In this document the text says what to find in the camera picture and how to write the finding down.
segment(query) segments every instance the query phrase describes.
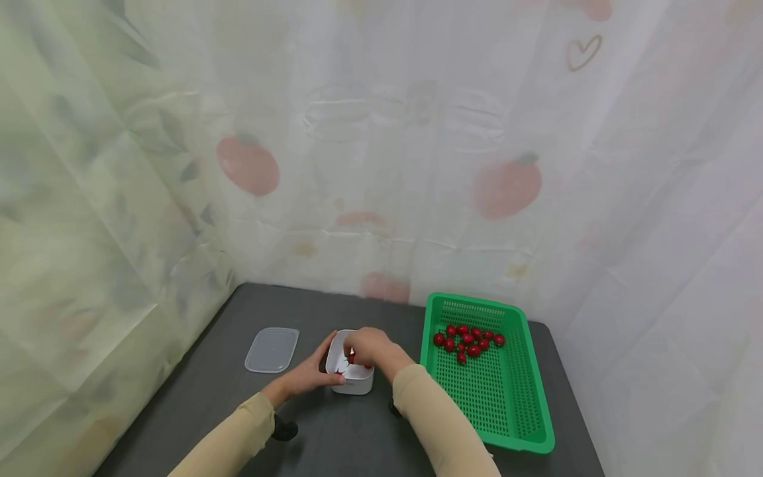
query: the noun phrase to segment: right hand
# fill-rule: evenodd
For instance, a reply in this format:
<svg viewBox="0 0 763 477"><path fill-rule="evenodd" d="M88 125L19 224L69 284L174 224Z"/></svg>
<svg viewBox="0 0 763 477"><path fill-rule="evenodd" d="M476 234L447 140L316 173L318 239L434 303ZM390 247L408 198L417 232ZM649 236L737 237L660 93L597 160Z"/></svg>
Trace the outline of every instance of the right hand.
<svg viewBox="0 0 763 477"><path fill-rule="evenodd" d="M355 364L377 366L385 350L392 346L387 334L378 328L364 327L353 331L344 339L344 356L355 352Z"/></svg>

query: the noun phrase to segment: white curtain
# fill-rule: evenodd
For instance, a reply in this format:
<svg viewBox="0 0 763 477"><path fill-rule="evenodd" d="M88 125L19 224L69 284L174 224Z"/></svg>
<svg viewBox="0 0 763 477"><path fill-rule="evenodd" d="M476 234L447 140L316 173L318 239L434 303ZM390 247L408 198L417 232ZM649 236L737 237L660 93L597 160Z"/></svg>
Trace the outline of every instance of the white curtain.
<svg viewBox="0 0 763 477"><path fill-rule="evenodd" d="M761 2L134 7L242 277L514 303L608 475L763 474Z"/></svg>

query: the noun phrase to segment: heart outline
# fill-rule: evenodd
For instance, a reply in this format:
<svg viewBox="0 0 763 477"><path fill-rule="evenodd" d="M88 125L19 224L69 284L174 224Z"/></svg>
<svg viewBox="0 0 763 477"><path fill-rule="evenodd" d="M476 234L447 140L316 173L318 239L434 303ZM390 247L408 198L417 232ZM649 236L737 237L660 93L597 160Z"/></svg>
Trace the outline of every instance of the heart outline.
<svg viewBox="0 0 763 477"><path fill-rule="evenodd" d="M578 50L580 51L580 53L585 54L585 52L588 51L588 48L591 47L593 42L596 42L596 49L594 50L594 52L591 53L591 55L588 57L587 60L583 62L583 64L581 64L580 66L573 66L572 60L570 60L570 51L572 47L578 47ZM569 70L572 73L583 69L596 56L596 53L599 53L599 50L601 49L601 44L603 42L604 42L604 38L599 34L594 35L585 46L583 46L583 43L581 43L580 40L570 41L569 44L567 45L567 68L569 68Z"/></svg>

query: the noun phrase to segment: sheer curtain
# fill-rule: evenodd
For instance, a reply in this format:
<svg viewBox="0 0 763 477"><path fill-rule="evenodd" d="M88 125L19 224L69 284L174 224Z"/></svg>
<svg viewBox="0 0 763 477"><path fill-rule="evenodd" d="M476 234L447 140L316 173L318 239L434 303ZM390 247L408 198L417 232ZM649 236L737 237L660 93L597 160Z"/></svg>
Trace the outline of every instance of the sheer curtain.
<svg viewBox="0 0 763 477"><path fill-rule="evenodd" d="M125 18L0 1L0 475L90 475L235 286L198 95Z"/></svg>
<svg viewBox="0 0 763 477"><path fill-rule="evenodd" d="M763 465L761 7L144 0L135 18L200 88L243 278L519 305L550 326L608 475L730 477Z"/></svg>

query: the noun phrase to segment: hand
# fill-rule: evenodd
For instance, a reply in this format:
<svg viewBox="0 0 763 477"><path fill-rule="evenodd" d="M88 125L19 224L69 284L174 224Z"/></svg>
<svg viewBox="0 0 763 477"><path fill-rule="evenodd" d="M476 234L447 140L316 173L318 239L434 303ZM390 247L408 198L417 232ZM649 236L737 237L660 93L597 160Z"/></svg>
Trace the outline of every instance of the hand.
<svg viewBox="0 0 763 477"><path fill-rule="evenodd" d="M344 356L355 352L355 364L376 366L384 350L392 346L387 334L378 328L364 327L344 339Z"/></svg>
<svg viewBox="0 0 763 477"><path fill-rule="evenodd" d="M345 383L344 376L326 374L318 370L320 361L328 351L331 340L335 336L336 330L326 337L323 343L305 361L265 386L262 393L270 400L273 409L278 409L281 404L296 395L310 392L322 386L338 386Z"/></svg>
<svg viewBox="0 0 763 477"><path fill-rule="evenodd" d="M377 328L365 327L347 335L344 356L349 356L350 349L355 352L355 364L377 366L389 382L394 381L401 369L414 364L401 347Z"/></svg>

